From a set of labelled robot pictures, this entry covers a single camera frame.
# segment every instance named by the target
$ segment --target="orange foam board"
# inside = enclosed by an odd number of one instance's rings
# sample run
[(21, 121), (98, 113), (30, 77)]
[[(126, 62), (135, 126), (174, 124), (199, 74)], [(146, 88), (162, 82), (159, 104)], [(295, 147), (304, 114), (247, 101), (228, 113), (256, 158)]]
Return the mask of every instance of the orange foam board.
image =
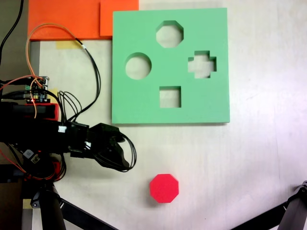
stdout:
[(139, 0), (101, 0), (100, 2), (100, 36), (102, 39), (112, 39), (113, 12), (138, 11)]
[[(29, 0), (28, 34), (42, 23), (66, 26), (77, 38), (100, 39), (100, 0)], [(62, 29), (39, 28), (31, 40), (72, 40)]]
[[(29, 0), (28, 34), (42, 23), (66, 26), (81, 40), (112, 39), (113, 12), (137, 11), (139, 0)], [(73, 40), (64, 30), (39, 28), (31, 41)]]

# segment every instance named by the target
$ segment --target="red octagon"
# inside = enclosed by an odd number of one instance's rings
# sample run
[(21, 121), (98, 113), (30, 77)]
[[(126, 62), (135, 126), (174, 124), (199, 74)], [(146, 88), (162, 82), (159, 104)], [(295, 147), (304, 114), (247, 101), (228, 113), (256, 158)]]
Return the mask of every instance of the red octagon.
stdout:
[(158, 174), (149, 184), (150, 195), (158, 203), (171, 203), (179, 194), (179, 183), (171, 174)]

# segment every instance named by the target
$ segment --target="circular hole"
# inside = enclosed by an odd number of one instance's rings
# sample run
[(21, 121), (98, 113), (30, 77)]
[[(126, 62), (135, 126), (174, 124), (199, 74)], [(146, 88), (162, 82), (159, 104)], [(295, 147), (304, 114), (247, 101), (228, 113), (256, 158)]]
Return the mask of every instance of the circular hole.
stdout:
[(151, 70), (152, 62), (146, 54), (134, 53), (128, 57), (126, 64), (126, 74), (128, 77), (141, 80), (146, 78)]

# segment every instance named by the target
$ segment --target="orange wire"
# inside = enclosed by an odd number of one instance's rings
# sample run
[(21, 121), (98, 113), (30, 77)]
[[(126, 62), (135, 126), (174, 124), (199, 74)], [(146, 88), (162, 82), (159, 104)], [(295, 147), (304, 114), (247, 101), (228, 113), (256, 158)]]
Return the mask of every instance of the orange wire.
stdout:
[(37, 109), (36, 109), (36, 105), (35, 105), (35, 100), (33, 98), (33, 95), (32, 95), (32, 85), (34, 83), (34, 81), (36, 81), (36, 79), (34, 78), (34, 80), (31, 82), (31, 85), (30, 85), (30, 96), (31, 96), (31, 101), (33, 102), (33, 106), (34, 106), (34, 110), (35, 110), (35, 115), (34, 115), (34, 119), (36, 118), (36, 115), (37, 115)]
[(12, 82), (14, 82), (14, 81), (17, 81), (17, 80), (23, 79), (23, 78), (29, 78), (29, 77), (32, 77), (32, 75), (26, 75), (26, 76), (23, 76), (23, 77), (19, 77), (19, 78), (13, 79), (13, 80), (11, 80), (10, 82), (4, 84), (4, 85), (0, 88), (0, 91), (1, 91), (3, 88), (5, 88), (6, 86), (8, 86), (9, 84), (11, 84)]
[[(16, 164), (15, 162), (12, 162), (7, 156), (4, 155), (4, 153), (2, 152), (2, 150), (0, 150), (0, 154), (6, 159), (8, 160), (10, 163), (12, 163), (13, 165), (15, 165), (20, 171), (22, 171), (23, 173), (27, 173), (22, 167), (20, 167), (18, 164)], [(46, 178), (39, 178), (36, 176), (31, 176), (32, 178), (36, 179), (36, 180), (50, 180), (52, 179), (52, 177), (54, 176), (55, 171), (53, 172), (53, 174), (49, 177)]]
[(40, 24), (38, 25), (37, 27), (35, 27), (31, 33), (29, 34), (28, 38), (27, 38), (27, 42), (25, 44), (25, 57), (26, 57), (26, 60), (27, 60), (27, 64), (28, 64), (28, 67), (29, 67), (29, 70), (31, 72), (31, 74), (33, 76), (35, 76), (34, 74), (34, 70), (31, 66), (31, 63), (30, 63), (30, 58), (29, 58), (29, 46), (30, 46), (30, 39), (31, 39), (31, 36), (33, 35), (33, 33), (40, 27), (43, 27), (43, 26), (55, 26), (55, 27), (58, 27), (58, 28), (61, 28), (61, 29), (64, 29), (66, 30), (72, 37), (74, 37), (75, 39), (77, 38), (68, 28), (66, 28), (65, 26), (61, 25), (61, 24), (57, 24), (57, 23), (43, 23), (43, 24)]
[(4, 153), (2, 152), (2, 150), (0, 150), (1, 155), (8, 160), (10, 163), (12, 163), (13, 165), (15, 165), (20, 171), (22, 171), (23, 173), (26, 173), (25, 170), (23, 170), (21, 167), (19, 167), (17, 164), (15, 164), (14, 162), (12, 162), (7, 156), (4, 155)]

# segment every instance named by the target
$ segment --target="yellow tape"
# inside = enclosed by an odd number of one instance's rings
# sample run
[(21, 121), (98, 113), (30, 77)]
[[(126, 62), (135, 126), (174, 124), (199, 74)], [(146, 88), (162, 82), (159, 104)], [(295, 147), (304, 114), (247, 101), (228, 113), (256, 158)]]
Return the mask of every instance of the yellow tape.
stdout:
[(23, 199), (23, 209), (32, 209), (31, 199)]
[(76, 41), (56, 41), (57, 49), (82, 49), (81, 45)]
[[(48, 90), (52, 92), (54, 95), (56, 96), (58, 95), (58, 89), (52, 89), (52, 90), (48, 89)], [(57, 100), (50, 95), (48, 95), (48, 99), (50, 99), (50, 103), (56, 103), (56, 104), (58, 103)]]

